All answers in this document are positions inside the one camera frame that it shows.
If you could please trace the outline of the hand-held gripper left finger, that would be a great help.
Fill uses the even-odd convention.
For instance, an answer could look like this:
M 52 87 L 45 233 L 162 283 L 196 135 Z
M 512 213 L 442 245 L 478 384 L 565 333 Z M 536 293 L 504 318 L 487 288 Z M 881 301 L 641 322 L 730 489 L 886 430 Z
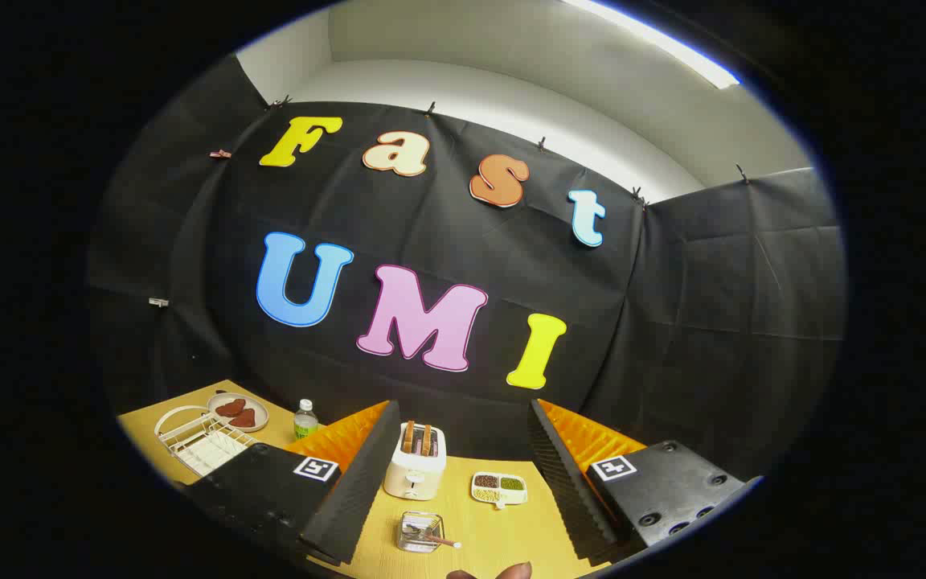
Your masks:
M 192 483 L 206 516 L 269 552 L 349 564 L 399 439 L 396 400 L 383 400 L 297 441 L 262 442 Z

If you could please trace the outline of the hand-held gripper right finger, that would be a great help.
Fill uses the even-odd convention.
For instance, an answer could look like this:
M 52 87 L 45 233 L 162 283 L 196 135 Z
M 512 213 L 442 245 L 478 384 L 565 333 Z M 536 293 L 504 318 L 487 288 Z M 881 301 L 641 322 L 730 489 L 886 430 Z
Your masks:
M 646 445 L 547 400 L 530 404 L 528 429 L 574 551 L 592 563 L 662 549 L 758 483 L 680 442 Z

